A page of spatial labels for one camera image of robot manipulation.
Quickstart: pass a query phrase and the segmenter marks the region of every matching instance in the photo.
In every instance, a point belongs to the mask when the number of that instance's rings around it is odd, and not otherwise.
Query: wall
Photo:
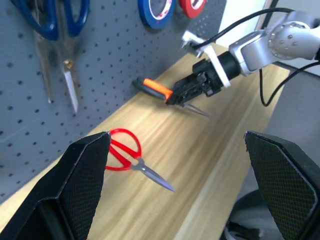
[[[242,19],[256,11],[264,8],[266,0],[227,0],[220,25],[220,30],[227,28],[235,21]],[[228,47],[238,39],[255,30],[259,17],[255,17],[231,30],[229,33],[218,39],[216,42]]]

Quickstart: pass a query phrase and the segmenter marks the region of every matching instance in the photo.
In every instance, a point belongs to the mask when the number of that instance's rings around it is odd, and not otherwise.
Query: tape roll
[[[153,29],[162,29],[170,20],[174,13],[176,0],[165,1],[160,13],[154,14],[152,11],[152,0],[138,0],[139,13],[142,21]]]
[[[198,17],[205,8],[207,0],[179,0],[179,4],[188,18]]]

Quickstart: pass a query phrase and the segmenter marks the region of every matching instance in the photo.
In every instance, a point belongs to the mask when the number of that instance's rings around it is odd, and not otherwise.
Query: scissors
[[[143,91],[144,93],[152,97],[155,97],[157,99],[165,101],[166,104],[168,104],[170,98],[174,93],[173,90],[149,78],[138,77],[136,80],[132,82],[132,84],[133,86]],[[202,111],[201,109],[197,108],[196,106],[193,106],[188,102],[179,103],[177,104],[177,106],[185,108],[193,113],[200,114],[205,117],[209,117],[208,113],[206,113],[205,111]]]
[[[37,41],[39,35],[53,42],[54,48],[57,51],[59,66],[68,88],[73,110],[77,112],[79,103],[75,84],[78,82],[78,78],[75,70],[73,39],[80,34],[87,21],[90,0],[81,0],[81,8],[77,21],[75,21],[73,17],[71,0],[46,0],[43,1],[43,4],[39,3],[38,0],[34,0],[34,4],[30,4],[30,0],[11,1],[20,10],[34,31],[38,33],[38,35],[35,34],[36,47],[49,103],[51,102],[51,90],[49,74],[46,71],[48,68],[46,65],[48,63],[43,61],[47,56],[45,56],[44,47],[39,47],[39,45],[44,45],[41,41]]]
[[[158,173],[156,173],[151,168],[145,165],[145,161],[142,159],[141,144],[138,138],[131,131],[124,128],[116,128],[110,131],[111,136],[118,133],[124,133],[132,137],[137,145],[137,151],[134,151],[131,148],[111,138],[109,152],[112,155],[114,155],[115,158],[118,159],[119,162],[123,164],[123,166],[121,167],[106,166],[105,169],[111,170],[111,171],[126,171],[126,170],[141,171],[145,176],[147,176],[149,179],[156,182],[160,186],[175,192],[174,188],[166,180],[164,180]],[[136,159],[138,161],[138,164],[133,165],[128,159],[122,156],[113,146],[118,147],[119,149],[123,150],[124,152],[129,154],[131,157]]]

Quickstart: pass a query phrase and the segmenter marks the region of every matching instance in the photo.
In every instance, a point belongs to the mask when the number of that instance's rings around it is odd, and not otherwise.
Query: wooden table
[[[215,49],[218,54],[226,50],[217,45]],[[197,61],[186,55],[157,81],[171,86],[190,74]],[[265,95],[288,73],[268,66]],[[113,128],[133,131],[141,140],[146,164],[168,180],[176,193],[140,172],[106,171],[88,239],[218,240],[250,164],[244,133],[263,131],[277,100],[268,108],[262,106],[258,74],[232,80],[231,87],[213,97],[194,99],[192,103],[210,113],[210,118],[165,106],[142,93],[132,98],[90,134]],[[0,206],[0,230],[57,161]],[[108,163],[115,164],[113,156]]]

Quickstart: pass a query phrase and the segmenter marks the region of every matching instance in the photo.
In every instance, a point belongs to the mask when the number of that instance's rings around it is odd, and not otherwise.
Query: pegboard
[[[156,79],[183,57],[185,30],[202,37],[216,34],[226,0],[209,0],[192,20],[177,4],[170,23],[157,31],[142,23],[137,0],[90,4],[87,23],[76,39],[75,114],[54,54],[50,66],[54,102],[48,103],[33,31],[9,0],[0,1],[0,202],[132,98],[137,90],[131,82],[137,76]]]

